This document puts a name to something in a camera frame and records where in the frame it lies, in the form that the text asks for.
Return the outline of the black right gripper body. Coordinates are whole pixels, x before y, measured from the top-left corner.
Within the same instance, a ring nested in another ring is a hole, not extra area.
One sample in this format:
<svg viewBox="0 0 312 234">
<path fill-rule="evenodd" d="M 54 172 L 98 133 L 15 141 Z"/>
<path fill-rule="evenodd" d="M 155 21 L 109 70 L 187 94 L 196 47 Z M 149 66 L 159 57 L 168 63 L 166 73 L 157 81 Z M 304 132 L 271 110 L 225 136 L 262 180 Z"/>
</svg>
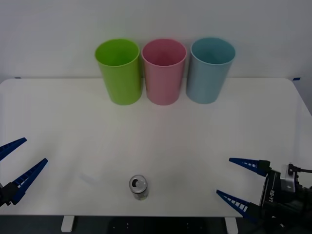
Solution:
<svg viewBox="0 0 312 234">
<path fill-rule="evenodd" d="M 259 169 L 258 174 L 265 177 L 260 199 L 260 217 L 268 219 L 293 219 L 297 217 L 295 207 L 297 172 L 283 169 Z"/>
</svg>

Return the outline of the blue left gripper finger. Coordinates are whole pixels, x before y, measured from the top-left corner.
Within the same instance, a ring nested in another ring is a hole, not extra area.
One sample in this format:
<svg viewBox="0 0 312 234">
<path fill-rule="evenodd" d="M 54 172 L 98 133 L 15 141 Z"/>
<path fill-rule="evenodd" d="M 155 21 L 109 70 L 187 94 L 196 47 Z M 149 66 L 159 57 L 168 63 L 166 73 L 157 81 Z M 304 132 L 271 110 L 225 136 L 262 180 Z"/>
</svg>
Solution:
<svg viewBox="0 0 312 234">
<path fill-rule="evenodd" d="M 4 204 L 16 205 L 25 195 L 30 185 L 37 178 L 39 173 L 48 163 L 48 159 L 44 158 L 42 161 L 37 163 L 30 170 L 19 176 L 13 182 L 9 182 L 4 186 Z"/>
<path fill-rule="evenodd" d="M 7 157 L 11 152 L 27 141 L 26 138 L 20 138 L 0 147 L 0 161 Z"/>
</svg>

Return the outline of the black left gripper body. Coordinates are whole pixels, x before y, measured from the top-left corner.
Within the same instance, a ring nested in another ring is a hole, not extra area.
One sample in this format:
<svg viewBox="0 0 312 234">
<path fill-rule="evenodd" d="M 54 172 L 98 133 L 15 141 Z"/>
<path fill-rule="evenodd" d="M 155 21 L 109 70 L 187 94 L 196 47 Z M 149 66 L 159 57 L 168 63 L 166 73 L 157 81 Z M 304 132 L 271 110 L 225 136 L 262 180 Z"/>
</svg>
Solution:
<svg viewBox="0 0 312 234">
<path fill-rule="evenodd" d="M 0 206 L 6 204 L 9 206 L 11 204 L 10 201 L 10 183 L 5 186 L 0 185 Z"/>
</svg>

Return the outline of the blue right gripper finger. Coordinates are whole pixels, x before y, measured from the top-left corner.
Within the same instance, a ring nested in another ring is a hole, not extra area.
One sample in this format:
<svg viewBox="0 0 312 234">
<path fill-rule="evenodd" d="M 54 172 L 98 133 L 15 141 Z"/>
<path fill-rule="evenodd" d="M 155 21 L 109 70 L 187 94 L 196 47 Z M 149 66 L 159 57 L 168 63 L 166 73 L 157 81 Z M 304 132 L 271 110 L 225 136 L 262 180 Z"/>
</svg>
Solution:
<svg viewBox="0 0 312 234">
<path fill-rule="evenodd" d="M 264 221 L 263 216 L 263 202 L 265 198 L 264 191 L 261 194 L 261 199 L 259 205 L 256 205 L 252 202 L 247 202 L 243 199 L 237 198 L 230 194 L 227 194 L 221 190 L 216 190 L 216 193 L 234 210 L 236 210 L 244 219 L 249 220 L 250 222 L 259 222 Z"/>
<path fill-rule="evenodd" d="M 271 170 L 270 162 L 267 160 L 254 160 L 231 157 L 229 158 L 229 162 L 235 163 L 263 177 L 266 177 Z"/>
</svg>

